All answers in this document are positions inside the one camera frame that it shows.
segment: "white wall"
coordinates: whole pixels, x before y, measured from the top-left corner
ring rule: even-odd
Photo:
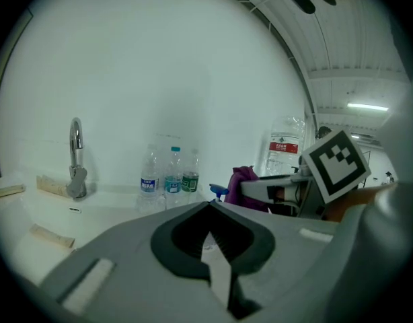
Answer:
[[[371,169],[371,175],[367,178],[365,188],[381,185],[381,183],[386,179],[387,171],[390,171],[392,173],[395,181],[398,180],[398,176],[390,162],[390,159],[383,150],[365,146],[359,147],[361,148],[361,151],[363,153],[371,151],[369,158],[369,168]]]
[[[69,176],[83,125],[88,179],[139,183],[148,142],[198,147],[200,183],[258,164],[274,118],[303,118],[283,49],[236,0],[37,0],[0,92],[0,167]]]

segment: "faucet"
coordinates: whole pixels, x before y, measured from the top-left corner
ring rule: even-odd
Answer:
[[[69,133],[69,152],[71,154],[71,166],[69,166],[69,173],[71,175],[71,182],[66,186],[66,191],[70,197],[74,199],[84,197],[87,194],[85,188],[85,178],[87,177],[87,170],[78,164],[77,149],[83,148],[83,131],[81,128],[81,121],[75,117],[71,122],[71,130]]]

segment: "red label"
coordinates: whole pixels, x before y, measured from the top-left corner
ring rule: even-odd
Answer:
[[[287,153],[298,153],[298,145],[294,145],[292,143],[270,143],[269,150]]]

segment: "purple cloth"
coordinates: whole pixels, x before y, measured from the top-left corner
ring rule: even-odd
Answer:
[[[229,194],[225,197],[225,202],[232,205],[255,209],[257,211],[268,212],[266,203],[243,196],[239,183],[244,180],[258,180],[259,177],[254,173],[252,166],[242,166],[233,168],[233,175],[229,181],[227,189]]]

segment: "blue spray nozzle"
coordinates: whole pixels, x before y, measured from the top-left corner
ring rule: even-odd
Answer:
[[[210,190],[215,193],[216,197],[220,201],[220,196],[221,195],[227,195],[229,194],[229,190],[225,188],[224,186],[219,186],[217,184],[210,184]]]

